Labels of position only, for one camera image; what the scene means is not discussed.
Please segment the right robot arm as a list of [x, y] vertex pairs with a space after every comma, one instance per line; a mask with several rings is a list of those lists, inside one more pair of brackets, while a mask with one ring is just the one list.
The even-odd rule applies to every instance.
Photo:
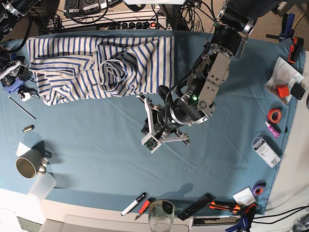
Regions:
[[12, 60], [10, 55], [15, 54], [23, 48], [32, 27], [32, 16], [30, 10], [38, 3], [37, 0], [2, 0], [0, 2], [0, 38], [12, 32], [18, 21], [23, 17], [28, 17], [28, 28], [22, 43], [14, 49], [0, 48], [0, 80], [3, 86], [11, 86], [12, 80], [5, 78], [11, 72], [23, 65], [21, 60]]

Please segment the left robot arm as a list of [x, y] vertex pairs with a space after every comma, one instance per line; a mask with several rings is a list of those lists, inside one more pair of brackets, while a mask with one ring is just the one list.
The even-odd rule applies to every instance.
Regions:
[[226, 0], [214, 20], [214, 33], [189, 73], [171, 88], [159, 86], [164, 105], [154, 105], [142, 94], [147, 120], [142, 145], [155, 152], [163, 143], [189, 144], [182, 126], [207, 121], [215, 111], [214, 99], [227, 80], [232, 58], [240, 59], [257, 19], [279, 5], [278, 0]]

